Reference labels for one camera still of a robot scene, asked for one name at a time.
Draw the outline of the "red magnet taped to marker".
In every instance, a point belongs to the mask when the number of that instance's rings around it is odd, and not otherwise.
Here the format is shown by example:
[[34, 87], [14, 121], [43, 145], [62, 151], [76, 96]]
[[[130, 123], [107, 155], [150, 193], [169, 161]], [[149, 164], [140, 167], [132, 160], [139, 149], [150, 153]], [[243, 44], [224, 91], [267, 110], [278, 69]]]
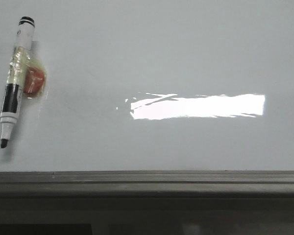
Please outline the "red magnet taped to marker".
[[47, 72], [43, 63], [32, 57], [28, 63], [25, 83], [24, 95], [27, 98], [36, 98], [42, 95], [47, 80]]

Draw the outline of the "black white whiteboard marker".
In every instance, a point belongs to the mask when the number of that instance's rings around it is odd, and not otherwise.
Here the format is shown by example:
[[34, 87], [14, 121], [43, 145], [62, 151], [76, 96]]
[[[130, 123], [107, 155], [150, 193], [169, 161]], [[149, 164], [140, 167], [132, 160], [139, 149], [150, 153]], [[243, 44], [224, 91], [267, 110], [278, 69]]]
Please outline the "black white whiteboard marker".
[[34, 30], [35, 21], [28, 16], [21, 17], [18, 23], [13, 54], [9, 63], [8, 78], [0, 112], [1, 149], [7, 147], [19, 118]]

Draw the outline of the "white whiteboard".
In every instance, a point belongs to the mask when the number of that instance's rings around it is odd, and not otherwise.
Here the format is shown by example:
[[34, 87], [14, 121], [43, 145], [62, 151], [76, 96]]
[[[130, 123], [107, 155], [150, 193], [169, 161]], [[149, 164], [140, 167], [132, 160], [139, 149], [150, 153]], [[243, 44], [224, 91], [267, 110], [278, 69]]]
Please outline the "white whiteboard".
[[0, 0], [47, 72], [0, 171], [294, 170], [294, 0]]

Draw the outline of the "grey whiteboard frame rail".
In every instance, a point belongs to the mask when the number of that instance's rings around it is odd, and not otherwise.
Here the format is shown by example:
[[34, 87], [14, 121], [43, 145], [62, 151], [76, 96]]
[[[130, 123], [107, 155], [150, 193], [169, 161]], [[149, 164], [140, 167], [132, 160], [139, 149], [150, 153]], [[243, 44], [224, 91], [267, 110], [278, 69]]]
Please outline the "grey whiteboard frame rail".
[[294, 171], [0, 172], [0, 198], [294, 197]]

